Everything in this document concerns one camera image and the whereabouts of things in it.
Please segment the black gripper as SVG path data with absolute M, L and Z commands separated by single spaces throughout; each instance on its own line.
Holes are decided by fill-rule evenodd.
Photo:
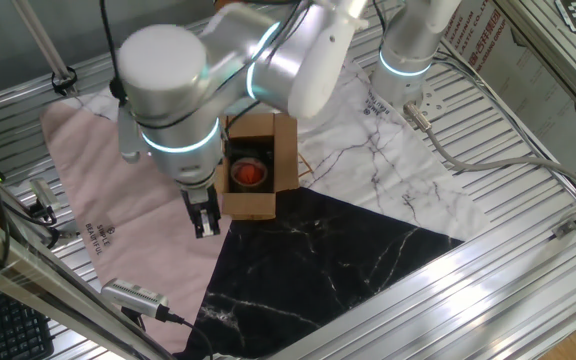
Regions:
M 219 235 L 221 233 L 219 225 L 221 214 L 215 186 L 182 188 L 181 193 L 196 237 Z

